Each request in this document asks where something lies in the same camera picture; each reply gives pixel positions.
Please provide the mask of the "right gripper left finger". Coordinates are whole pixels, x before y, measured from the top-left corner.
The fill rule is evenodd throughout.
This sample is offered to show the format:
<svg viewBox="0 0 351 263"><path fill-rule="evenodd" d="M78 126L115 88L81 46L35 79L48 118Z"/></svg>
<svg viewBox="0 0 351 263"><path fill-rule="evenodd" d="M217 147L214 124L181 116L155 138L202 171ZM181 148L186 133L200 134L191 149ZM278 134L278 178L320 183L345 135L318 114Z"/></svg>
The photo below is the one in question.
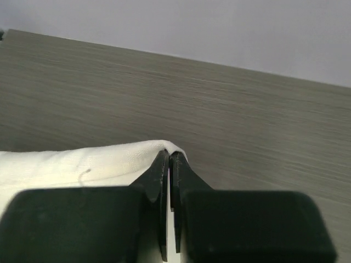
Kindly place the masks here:
<svg viewBox="0 0 351 263"><path fill-rule="evenodd" d="M1 217L1 262L165 262L169 154L128 186L17 193Z"/></svg>

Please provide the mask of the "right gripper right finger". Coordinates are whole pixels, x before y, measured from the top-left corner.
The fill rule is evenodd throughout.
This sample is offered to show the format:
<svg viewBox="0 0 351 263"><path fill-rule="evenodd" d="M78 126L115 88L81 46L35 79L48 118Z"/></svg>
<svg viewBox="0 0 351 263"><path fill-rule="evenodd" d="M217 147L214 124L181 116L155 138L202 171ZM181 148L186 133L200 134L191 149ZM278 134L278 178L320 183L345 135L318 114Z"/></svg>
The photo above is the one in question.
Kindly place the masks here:
<svg viewBox="0 0 351 263"><path fill-rule="evenodd" d="M336 262L322 214L296 191L215 190L186 157L170 157L175 249L181 262Z"/></svg>

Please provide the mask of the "white cloth napkin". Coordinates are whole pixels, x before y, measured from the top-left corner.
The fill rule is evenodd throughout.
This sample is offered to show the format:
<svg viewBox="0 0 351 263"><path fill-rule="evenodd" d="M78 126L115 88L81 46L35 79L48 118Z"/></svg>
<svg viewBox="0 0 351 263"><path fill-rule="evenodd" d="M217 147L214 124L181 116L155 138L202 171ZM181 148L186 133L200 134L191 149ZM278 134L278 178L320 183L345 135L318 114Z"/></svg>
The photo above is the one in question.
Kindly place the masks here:
<svg viewBox="0 0 351 263"><path fill-rule="evenodd" d="M165 140L67 151L1 152L1 217L12 198L42 188L128 186L160 151L185 152Z"/></svg>

